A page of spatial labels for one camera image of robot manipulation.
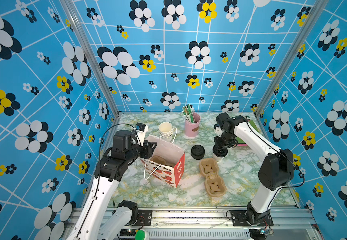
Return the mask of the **black cup lid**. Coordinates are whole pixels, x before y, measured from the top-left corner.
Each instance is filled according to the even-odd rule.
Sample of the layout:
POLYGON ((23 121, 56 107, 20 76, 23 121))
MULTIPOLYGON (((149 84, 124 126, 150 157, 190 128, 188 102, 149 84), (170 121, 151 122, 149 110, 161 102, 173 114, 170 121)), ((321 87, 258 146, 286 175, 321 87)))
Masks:
POLYGON ((225 148, 217 148, 216 145, 212 148, 212 155, 216 158, 225 158, 228 154, 228 150, 225 148))

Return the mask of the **red white paper gift bag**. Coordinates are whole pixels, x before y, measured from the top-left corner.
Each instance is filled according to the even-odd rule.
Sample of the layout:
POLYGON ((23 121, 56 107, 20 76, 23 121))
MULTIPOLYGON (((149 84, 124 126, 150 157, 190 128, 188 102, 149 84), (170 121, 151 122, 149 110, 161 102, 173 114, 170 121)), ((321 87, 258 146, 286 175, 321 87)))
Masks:
POLYGON ((171 142, 166 142, 160 137, 149 135, 146 137, 146 140, 149 142, 157 142, 157 147, 155 148, 152 157, 160 156, 164 158, 169 165, 158 165, 157 163, 152 162, 150 160, 151 158, 141 158, 141 162, 144 165, 144 179, 148 180, 150 177, 155 177, 169 186, 176 188, 184 173, 184 150, 175 144, 175 137, 173 137, 171 142))

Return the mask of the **brown pulp cup carrier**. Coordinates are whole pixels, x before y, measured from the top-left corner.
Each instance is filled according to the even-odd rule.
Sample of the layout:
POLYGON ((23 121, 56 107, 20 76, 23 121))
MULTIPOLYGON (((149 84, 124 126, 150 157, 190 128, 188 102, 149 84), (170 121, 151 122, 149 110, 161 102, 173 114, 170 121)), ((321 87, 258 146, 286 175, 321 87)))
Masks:
POLYGON ((226 185, 222 177, 219 176, 217 161, 213 158, 202 159, 199 162, 200 173, 205 177, 205 190, 210 197, 221 197, 226 191, 226 185))

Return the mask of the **white paper coffee cup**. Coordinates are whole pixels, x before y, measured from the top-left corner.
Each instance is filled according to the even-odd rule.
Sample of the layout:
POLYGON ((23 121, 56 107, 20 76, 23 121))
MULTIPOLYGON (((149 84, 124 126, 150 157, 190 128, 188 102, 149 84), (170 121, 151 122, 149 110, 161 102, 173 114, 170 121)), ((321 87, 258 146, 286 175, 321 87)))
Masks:
POLYGON ((218 156, 216 156, 216 155, 212 155, 212 158, 215 159, 215 160, 219 163, 219 162, 223 161, 223 159, 224 159, 225 157, 218 157, 218 156))

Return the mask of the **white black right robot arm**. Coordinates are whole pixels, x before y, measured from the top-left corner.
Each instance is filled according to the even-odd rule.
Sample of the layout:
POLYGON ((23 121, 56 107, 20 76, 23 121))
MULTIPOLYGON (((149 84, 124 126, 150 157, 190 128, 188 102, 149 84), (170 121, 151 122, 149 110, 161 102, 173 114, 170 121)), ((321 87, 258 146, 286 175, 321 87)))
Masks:
POLYGON ((243 140, 261 160, 258 171, 260 186, 252 201, 247 204, 246 220, 256 225, 270 213, 270 206, 277 193, 286 188, 294 177, 293 153, 281 149, 256 131, 244 116, 230 117, 221 113, 216 117, 212 154, 217 160, 225 158, 228 149, 243 140))

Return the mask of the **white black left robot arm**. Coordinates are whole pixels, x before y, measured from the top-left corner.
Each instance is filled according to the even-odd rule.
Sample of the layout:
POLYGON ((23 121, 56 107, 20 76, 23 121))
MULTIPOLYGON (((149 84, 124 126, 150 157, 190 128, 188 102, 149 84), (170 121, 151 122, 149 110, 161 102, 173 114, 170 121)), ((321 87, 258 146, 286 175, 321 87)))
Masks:
POLYGON ((123 174, 138 158, 152 156, 157 143, 145 139, 148 127, 137 124, 132 130, 117 131, 112 147, 99 160, 87 202, 71 230, 69 240, 113 240, 121 229, 137 219, 137 204, 121 202, 105 224, 102 223, 110 199, 123 174))

